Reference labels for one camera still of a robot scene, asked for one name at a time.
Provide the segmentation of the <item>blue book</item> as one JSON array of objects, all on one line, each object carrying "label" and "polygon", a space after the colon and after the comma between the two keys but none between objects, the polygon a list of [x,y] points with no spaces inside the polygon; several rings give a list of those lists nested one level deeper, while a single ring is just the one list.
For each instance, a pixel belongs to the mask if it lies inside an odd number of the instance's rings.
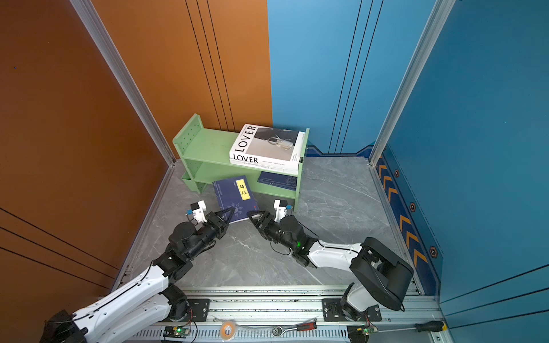
[{"label": "blue book", "polygon": [[234,210],[230,224],[248,220],[248,212],[260,210],[246,176],[218,180],[212,185],[220,209],[222,211]]},{"label": "blue book", "polygon": [[297,189],[297,177],[271,173],[268,171],[261,172],[257,182],[282,188],[284,190],[295,191]]}]

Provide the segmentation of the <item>white LOVER book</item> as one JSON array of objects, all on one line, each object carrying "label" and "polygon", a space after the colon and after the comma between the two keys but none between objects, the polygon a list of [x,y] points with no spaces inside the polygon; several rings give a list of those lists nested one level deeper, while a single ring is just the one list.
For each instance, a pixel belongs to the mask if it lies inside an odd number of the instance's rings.
[{"label": "white LOVER book", "polygon": [[306,139],[304,131],[246,124],[231,147],[229,159],[299,170]]}]

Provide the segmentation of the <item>white book with brown pattern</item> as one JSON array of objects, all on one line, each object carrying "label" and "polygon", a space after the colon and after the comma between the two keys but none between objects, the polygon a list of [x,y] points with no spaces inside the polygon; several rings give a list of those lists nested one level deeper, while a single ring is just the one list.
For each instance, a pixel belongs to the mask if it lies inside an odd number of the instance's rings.
[{"label": "white book with brown pattern", "polygon": [[262,165],[248,163],[245,161],[237,161],[233,159],[230,159],[230,164],[243,166],[243,167],[250,167],[253,169],[259,169],[259,170],[271,172],[271,173],[287,174],[295,177],[297,177],[297,175],[299,174],[299,171],[297,169],[285,169],[285,168],[279,168],[279,167],[262,166]]}]

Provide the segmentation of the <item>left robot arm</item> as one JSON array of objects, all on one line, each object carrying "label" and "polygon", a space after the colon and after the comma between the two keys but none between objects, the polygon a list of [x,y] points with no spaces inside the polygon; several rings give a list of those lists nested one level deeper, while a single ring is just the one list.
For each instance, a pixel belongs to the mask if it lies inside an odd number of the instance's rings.
[{"label": "left robot arm", "polygon": [[70,314],[55,314],[41,342],[123,342],[160,320],[190,320],[187,295],[176,285],[193,260],[224,237],[234,208],[206,214],[201,227],[178,224],[166,250],[133,280],[101,300]]}]

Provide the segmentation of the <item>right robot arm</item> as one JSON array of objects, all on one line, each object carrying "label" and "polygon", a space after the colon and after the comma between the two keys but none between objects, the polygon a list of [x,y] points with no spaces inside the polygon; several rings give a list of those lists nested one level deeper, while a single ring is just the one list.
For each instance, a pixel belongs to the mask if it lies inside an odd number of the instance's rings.
[{"label": "right robot arm", "polygon": [[277,220],[268,211],[249,211],[250,221],[263,238],[287,247],[303,267],[351,272],[356,280],[340,299],[343,316],[351,321],[373,320],[380,306],[405,311],[404,299],[414,269],[373,237],[356,244],[335,244],[312,237],[293,215]]}]

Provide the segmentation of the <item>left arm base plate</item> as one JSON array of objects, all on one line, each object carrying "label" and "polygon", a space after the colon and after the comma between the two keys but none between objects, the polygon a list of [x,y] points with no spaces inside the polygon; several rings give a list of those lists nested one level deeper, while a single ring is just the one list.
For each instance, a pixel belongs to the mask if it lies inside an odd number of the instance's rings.
[{"label": "left arm base plate", "polygon": [[192,318],[193,322],[203,323],[207,321],[207,316],[210,311],[210,299],[207,298],[191,298],[187,300],[187,313],[183,323],[187,323]]}]

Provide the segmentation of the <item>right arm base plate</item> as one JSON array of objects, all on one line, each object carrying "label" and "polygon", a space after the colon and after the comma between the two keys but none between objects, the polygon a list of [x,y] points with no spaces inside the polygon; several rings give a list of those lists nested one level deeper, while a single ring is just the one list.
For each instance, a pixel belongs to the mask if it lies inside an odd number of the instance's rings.
[{"label": "right arm base plate", "polygon": [[339,299],[323,299],[322,310],[325,322],[381,322],[383,320],[378,305],[359,312],[348,304],[342,305]]}]

